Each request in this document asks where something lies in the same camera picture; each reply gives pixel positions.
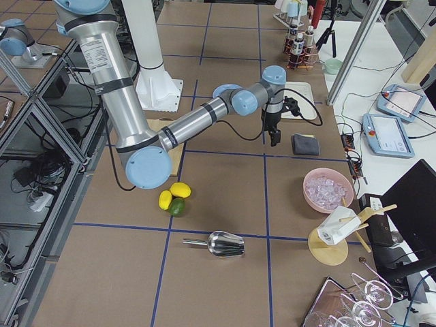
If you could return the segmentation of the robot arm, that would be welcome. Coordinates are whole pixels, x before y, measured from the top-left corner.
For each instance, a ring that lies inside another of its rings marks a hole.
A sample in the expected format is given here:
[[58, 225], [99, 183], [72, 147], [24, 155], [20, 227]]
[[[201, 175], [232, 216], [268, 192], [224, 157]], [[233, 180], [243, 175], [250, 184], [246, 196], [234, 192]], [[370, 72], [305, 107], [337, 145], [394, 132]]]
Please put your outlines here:
[[129, 182], [141, 189], [164, 184], [172, 171], [168, 151], [203, 132], [220, 118], [247, 116], [264, 107], [265, 119], [279, 121], [286, 71], [271, 65], [248, 88], [220, 89], [220, 94], [168, 126], [154, 131], [147, 123], [134, 81], [116, 38], [118, 22], [109, 1], [56, 1], [66, 35], [79, 43], [118, 136], [119, 154]]
[[18, 68], [44, 68], [52, 54], [53, 46], [37, 43], [21, 19], [11, 18], [1, 23], [1, 50], [12, 57]]

